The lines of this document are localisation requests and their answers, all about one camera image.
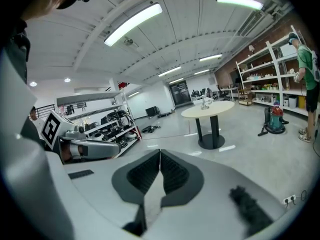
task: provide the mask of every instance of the shelf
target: shelf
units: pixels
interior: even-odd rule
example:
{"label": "shelf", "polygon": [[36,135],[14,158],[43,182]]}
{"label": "shelf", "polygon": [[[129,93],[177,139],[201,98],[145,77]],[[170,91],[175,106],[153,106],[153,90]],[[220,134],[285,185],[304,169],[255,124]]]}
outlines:
{"label": "shelf", "polygon": [[271,102],[264,102],[264,101],[260,101],[260,100],[256,100],[256,99],[253,99],[252,102],[258,103],[258,104],[263,104],[263,105],[268,105],[268,106],[273,106],[273,104]]}
{"label": "shelf", "polygon": [[238,63],[238,65],[240,65],[240,64],[248,64],[248,63],[253,62],[254,60],[264,56],[264,55],[267,55],[268,53],[269,53],[269,49],[268,49],[268,47],[265,47],[262,50],[254,53],[251,56],[249,56],[248,58],[244,59],[243,61],[240,61]]}
{"label": "shelf", "polygon": [[267,62],[267,63],[261,64],[259,66],[255,66],[253,68],[250,68],[248,70],[242,71],[241,74],[252,72],[252,71],[256,71],[256,70],[260,70],[260,69],[264,69],[264,68],[270,67],[272,65],[274,65],[273,61]]}
{"label": "shelf", "polygon": [[280,75],[281,78],[291,78],[294,77],[296,74],[282,74]]}
{"label": "shelf", "polygon": [[271,47],[281,47],[288,43],[289,34],[286,34],[284,37],[280,38],[279,40],[271,43]]}
{"label": "shelf", "polygon": [[268,76],[268,77],[263,77],[263,78],[259,78],[259,79],[254,79],[254,80],[246,80],[246,81],[243,81],[243,83],[262,81],[262,80],[268,80],[268,79],[276,79],[276,78],[278,78],[278,77],[276,75],[274,75],[274,76]]}
{"label": "shelf", "polygon": [[279,94],[279,90],[251,90],[252,93],[271,93],[271,94]]}
{"label": "shelf", "polygon": [[82,102],[93,102],[105,99],[112,99],[115,96],[123,94],[122,91],[96,91],[92,93],[85,93],[85,94],[75,94],[72,96],[60,97],[56,98],[56,105],[60,106],[67,106],[71,104],[77,104]]}
{"label": "shelf", "polygon": [[136,143],[137,140],[139,140],[139,138],[136,138],[135,140],[128,142],[128,145],[126,147],[124,147],[124,148],[121,148],[120,153],[117,154],[116,156],[114,156],[113,158],[120,157],[128,148],[130,148],[134,143]]}
{"label": "shelf", "polygon": [[121,106],[122,106],[122,104],[116,104],[116,105],[112,105],[110,107],[104,107],[104,108],[95,109],[95,110],[83,111],[80,114],[70,114],[70,115],[67,115],[65,117],[68,118],[69,120],[73,121],[73,120],[77,120],[77,119],[80,119],[80,118],[92,116],[92,115],[95,115],[95,114],[107,112],[107,111],[110,111],[110,110],[115,110],[115,109],[117,109],[117,108],[119,108]]}
{"label": "shelf", "polygon": [[295,60],[298,57],[297,53],[282,57],[282,58],[278,58],[276,61],[277,62],[288,62],[288,61],[292,61]]}
{"label": "shelf", "polygon": [[120,132],[119,134],[117,134],[115,137],[116,138],[119,138],[121,135],[124,135],[125,133],[127,133],[127,132],[129,132],[129,131],[131,131],[132,129],[134,129],[135,127],[134,126],[132,126],[132,127],[130,127],[129,129],[126,129],[126,130],[124,130],[124,131],[122,131],[122,132]]}
{"label": "shelf", "polygon": [[97,130],[99,130],[99,129],[103,128],[103,127],[106,127],[106,126],[109,126],[109,125],[112,125],[112,124],[116,124],[116,123],[117,123],[117,121],[116,121],[116,120],[114,120],[114,121],[111,121],[111,122],[107,122],[107,123],[101,124],[101,125],[99,125],[99,126],[97,126],[97,127],[93,128],[93,129],[91,129],[91,130],[87,130],[87,131],[85,131],[85,132],[84,132],[84,134],[90,134],[90,133],[93,133],[93,132],[95,132],[95,131],[97,131]]}
{"label": "shelf", "polygon": [[288,106],[282,106],[281,107],[283,110],[289,110],[289,111],[292,111],[292,112],[296,112],[298,114],[301,114],[301,115],[304,115],[304,116],[308,116],[308,112],[306,111],[305,108],[290,108]]}
{"label": "shelf", "polygon": [[298,95],[298,96],[307,96],[307,90],[301,89],[290,89],[290,90],[283,90],[283,94],[291,94],[291,95]]}

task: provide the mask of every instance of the sneaker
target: sneaker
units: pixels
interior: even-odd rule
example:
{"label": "sneaker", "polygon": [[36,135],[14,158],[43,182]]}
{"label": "sneaker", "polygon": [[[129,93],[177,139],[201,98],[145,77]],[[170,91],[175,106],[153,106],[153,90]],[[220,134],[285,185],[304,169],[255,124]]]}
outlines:
{"label": "sneaker", "polygon": [[307,137],[307,134],[300,135],[299,139],[307,143],[311,142],[311,137]]}
{"label": "sneaker", "polygon": [[305,135],[307,133],[307,128],[299,129],[299,133]]}

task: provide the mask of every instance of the black shorts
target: black shorts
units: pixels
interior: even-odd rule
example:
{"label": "black shorts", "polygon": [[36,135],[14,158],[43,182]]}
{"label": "black shorts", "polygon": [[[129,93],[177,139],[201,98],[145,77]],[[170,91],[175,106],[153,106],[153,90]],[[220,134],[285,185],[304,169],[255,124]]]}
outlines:
{"label": "black shorts", "polygon": [[319,97],[319,83],[316,84],[315,88],[312,90],[306,90],[306,111],[315,112],[318,105],[318,97]]}

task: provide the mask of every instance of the ventilation duct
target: ventilation duct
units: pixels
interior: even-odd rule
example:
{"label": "ventilation duct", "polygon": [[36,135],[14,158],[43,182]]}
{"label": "ventilation duct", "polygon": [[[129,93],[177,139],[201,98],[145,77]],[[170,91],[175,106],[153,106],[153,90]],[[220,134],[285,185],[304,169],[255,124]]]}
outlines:
{"label": "ventilation duct", "polygon": [[271,14],[253,11],[239,30],[239,36],[254,38],[274,22]]}

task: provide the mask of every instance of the yellow container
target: yellow container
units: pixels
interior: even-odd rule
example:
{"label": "yellow container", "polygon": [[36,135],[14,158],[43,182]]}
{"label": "yellow container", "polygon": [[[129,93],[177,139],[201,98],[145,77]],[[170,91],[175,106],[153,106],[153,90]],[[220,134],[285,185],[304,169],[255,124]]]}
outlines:
{"label": "yellow container", "polygon": [[306,97],[299,96],[299,98],[298,98],[298,107],[299,107],[299,109],[305,109],[306,108]]}

